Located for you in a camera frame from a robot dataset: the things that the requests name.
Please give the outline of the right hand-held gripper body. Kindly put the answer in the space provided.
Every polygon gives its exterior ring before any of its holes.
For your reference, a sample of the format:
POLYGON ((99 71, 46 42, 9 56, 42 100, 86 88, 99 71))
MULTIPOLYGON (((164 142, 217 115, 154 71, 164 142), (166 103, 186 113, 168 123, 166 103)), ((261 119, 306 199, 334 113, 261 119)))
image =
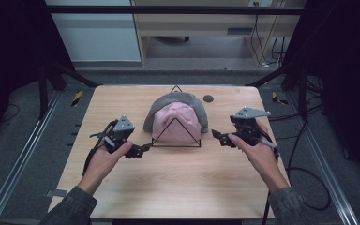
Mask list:
POLYGON ((271 113, 247 106, 230 116, 231 122, 236 128, 235 135, 251 146, 264 143, 275 149, 277 146, 271 141, 269 135, 263 131, 257 123, 257 117, 270 116, 271 113))

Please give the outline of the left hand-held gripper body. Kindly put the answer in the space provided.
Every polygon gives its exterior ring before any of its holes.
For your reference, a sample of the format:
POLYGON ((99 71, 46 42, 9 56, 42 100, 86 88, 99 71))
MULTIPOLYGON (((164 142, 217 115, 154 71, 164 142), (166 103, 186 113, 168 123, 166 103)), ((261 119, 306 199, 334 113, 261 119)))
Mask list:
POLYGON ((134 129, 135 126, 125 115, 111 121, 103 131, 103 140, 108 152, 112 154, 122 146, 134 129))

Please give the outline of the black wire triangle rack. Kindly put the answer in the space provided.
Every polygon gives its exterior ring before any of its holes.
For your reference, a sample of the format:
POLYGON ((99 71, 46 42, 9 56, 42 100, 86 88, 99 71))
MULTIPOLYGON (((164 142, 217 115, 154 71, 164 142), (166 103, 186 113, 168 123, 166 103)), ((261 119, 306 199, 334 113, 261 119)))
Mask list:
MULTIPOLYGON (((184 92, 178 85, 175 85, 171 92, 184 92)), ((196 142, 161 142, 158 140, 155 140, 152 138, 152 132, 151 132, 151 144, 154 147, 201 147, 202 146, 202 140, 199 139, 196 142)))

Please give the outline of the pink knit hat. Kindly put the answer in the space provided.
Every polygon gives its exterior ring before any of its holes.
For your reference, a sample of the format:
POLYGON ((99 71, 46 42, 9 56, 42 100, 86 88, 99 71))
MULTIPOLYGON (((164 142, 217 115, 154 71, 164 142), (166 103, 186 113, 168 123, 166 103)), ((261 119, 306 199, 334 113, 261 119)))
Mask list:
POLYGON ((192 143, 201 136, 202 126, 194 109, 182 102, 164 106, 154 114, 152 138, 169 143, 192 143))

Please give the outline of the grey knit hat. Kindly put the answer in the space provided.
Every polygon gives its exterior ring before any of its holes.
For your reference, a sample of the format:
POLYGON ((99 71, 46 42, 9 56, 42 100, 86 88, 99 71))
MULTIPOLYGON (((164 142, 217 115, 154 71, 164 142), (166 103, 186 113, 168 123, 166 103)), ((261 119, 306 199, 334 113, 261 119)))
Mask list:
POLYGON ((152 132, 155 113, 174 102, 181 102, 193 108, 198 121, 202 126, 201 133, 209 131, 208 117, 202 102, 195 95, 186 92, 172 92, 159 97, 152 104, 149 113, 144 120, 143 130, 146 132, 152 132))

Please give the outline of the person's left hand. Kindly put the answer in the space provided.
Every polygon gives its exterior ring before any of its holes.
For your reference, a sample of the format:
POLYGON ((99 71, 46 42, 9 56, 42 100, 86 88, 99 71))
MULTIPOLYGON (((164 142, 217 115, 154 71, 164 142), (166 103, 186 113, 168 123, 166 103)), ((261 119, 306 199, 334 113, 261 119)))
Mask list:
POLYGON ((93 196, 104 178, 110 173, 119 159, 129 151, 131 146, 132 142, 125 142, 110 154, 104 140, 101 139, 77 187, 93 196))

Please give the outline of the person's right hand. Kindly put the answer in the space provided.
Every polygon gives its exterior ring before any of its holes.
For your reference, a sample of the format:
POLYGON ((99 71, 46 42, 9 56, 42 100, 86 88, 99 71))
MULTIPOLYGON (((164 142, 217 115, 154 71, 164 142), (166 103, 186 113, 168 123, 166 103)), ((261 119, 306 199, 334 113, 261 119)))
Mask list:
POLYGON ((241 138, 232 134, 229 135, 229 138, 246 154, 248 160, 272 194, 290 186, 281 173, 274 151, 270 146, 262 142, 251 146, 241 138))

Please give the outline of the grey tape strip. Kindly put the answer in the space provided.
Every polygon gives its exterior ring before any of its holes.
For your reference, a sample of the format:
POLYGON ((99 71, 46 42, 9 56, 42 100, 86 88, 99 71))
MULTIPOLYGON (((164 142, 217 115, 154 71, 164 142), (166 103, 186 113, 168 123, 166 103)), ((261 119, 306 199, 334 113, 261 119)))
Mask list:
POLYGON ((63 189, 54 189, 54 190, 47 190, 45 193, 45 197, 52 198, 52 197, 65 197, 67 195, 67 191, 63 189))

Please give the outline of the white cabinet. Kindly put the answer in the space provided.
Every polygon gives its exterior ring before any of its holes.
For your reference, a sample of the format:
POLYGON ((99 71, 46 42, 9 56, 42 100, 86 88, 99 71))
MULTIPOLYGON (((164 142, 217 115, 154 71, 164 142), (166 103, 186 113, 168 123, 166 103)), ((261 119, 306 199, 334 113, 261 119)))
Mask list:
POLYGON ((73 62, 140 62, 131 14, 52 15, 73 62))

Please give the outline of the black curtain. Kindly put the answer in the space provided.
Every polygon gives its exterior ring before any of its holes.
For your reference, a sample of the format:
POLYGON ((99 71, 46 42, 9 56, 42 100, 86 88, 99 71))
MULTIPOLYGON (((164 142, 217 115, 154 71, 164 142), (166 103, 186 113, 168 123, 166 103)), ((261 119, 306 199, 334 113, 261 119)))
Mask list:
POLYGON ((38 79, 38 67, 55 61, 73 68, 45 0, 0 0, 0 121, 10 94, 38 79))
POLYGON ((287 56, 303 52, 307 73, 323 81, 323 103, 351 155, 360 163, 360 0, 307 0, 287 56))

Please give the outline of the yellow-handled tool right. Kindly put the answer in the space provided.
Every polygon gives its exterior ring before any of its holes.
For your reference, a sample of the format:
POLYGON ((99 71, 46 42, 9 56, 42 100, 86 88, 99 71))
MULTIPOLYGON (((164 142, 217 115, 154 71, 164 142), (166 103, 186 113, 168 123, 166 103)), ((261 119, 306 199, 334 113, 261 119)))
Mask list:
POLYGON ((276 92, 272 92, 272 101, 276 102, 278 104, 281 104, 281 105, 288 105, 289 104, 289 102, 287 100, 279 99, 276 92))

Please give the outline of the black frame strut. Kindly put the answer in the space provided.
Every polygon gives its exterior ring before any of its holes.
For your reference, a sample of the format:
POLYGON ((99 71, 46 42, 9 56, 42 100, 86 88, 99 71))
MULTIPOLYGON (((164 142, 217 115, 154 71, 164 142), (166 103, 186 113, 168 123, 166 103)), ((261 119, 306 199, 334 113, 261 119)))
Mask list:
POLYGON ((67 86, 62 75, 68 75, 76 81, 88 87, 98 87, 99 83, 92 82, 75 71, 74 68, 65 67, 57 61, 42 63, 38 68, 39 86, 39 117, 41 120, 48 112, 48 83, 51 83, 54 90, 64 90, 67 86))
POLYGON ((287 92, 292 91, 294 88, 298 91, 297 98, 297 111, 301 115, 304 121, 308 120, 308 104, 306 100, 307 96, 307 74, 302 66, 297 63, 289 63, 285 66, 278 68, 277 70, 269 73, 256 82, 247 83, 247 86, 260 87, 265 83, 268 83, 280 75, 284 75, 284 79, 280 85, 280 88, 287 92))

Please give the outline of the aluminium floor rail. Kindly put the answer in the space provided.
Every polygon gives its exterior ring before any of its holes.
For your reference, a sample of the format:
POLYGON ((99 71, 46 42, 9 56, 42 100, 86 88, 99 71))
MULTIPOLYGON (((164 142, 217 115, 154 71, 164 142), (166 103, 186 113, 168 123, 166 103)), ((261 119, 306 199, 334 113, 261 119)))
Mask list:
POLYGON ((57 106, 57 102, 63 95, 61 91, 53 91, 52 98, 48 103, 48 108, 44 115, 37 121, 31 135, 27 139, 25 146, 22 148, 17 160, 15 161, 11 171, 9 172, 3 186, 0 188, 0 216, 3 213, 8 200, 10 199, 15 187, 17 186, 27 163, 33 155, 40 138, 49 124, 53 112, 57 106))
MULTIPOLYGON (((286 98, 289 100, 290 105, 294 111, 297 110, 297 97, 293 93, 286 93, 286 98)), ((329 192, 329 196, 332 204, 336 207, 337 213, 341 219, 343 225, 360 225, 346 195, 340 186, 339 181, 335 177, 333 170, 329 166, 326 158, 323 155, 322 149, 319 146, 317 140, 314 137, 312 130, 309 125, 312 125, 311 119, 308 118, 309 110, 313 107, 319 108, 318 98, 307 94, 307 121, 304 121, 302 118, 299 118, 298 121, 301 125, 305 125, 303 128, 304 134, 306 135, 307 146, 309 148, 310 154, 315 161, 316 167, 320 172, 325 188, 329 192)))

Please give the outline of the black horizontal frame bar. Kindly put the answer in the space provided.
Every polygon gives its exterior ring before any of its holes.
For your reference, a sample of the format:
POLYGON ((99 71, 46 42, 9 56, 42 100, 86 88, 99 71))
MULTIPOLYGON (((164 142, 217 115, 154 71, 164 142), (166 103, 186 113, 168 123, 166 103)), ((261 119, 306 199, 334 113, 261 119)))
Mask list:
POLYGON ((82 14, 217 14, 301 15, 303 7, 194 7, 194 6, 46 6, 51 13, 82 14))

